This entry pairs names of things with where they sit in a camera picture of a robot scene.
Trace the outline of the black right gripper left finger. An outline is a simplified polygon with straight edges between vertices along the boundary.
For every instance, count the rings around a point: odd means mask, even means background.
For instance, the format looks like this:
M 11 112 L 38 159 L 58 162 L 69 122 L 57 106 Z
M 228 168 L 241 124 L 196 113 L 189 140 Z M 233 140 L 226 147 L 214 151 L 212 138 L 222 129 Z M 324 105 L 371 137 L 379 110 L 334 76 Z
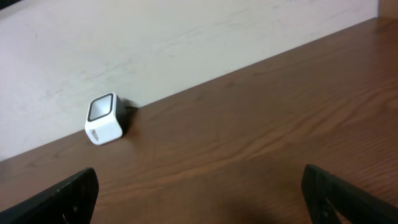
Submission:
M 1 223 L 89 223 L 99 183 L 88 167 L 1 212 Z

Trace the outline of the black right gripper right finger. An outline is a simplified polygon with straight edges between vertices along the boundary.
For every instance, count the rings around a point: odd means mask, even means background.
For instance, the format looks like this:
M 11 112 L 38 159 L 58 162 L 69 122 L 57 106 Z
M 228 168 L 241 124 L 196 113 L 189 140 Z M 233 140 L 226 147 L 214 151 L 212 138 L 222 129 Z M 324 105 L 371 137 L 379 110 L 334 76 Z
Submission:
M 351 223 L 397 223 L 397 207 L 308 164 L 301 189 L 313 223 L 340 223 L 340 213 Z

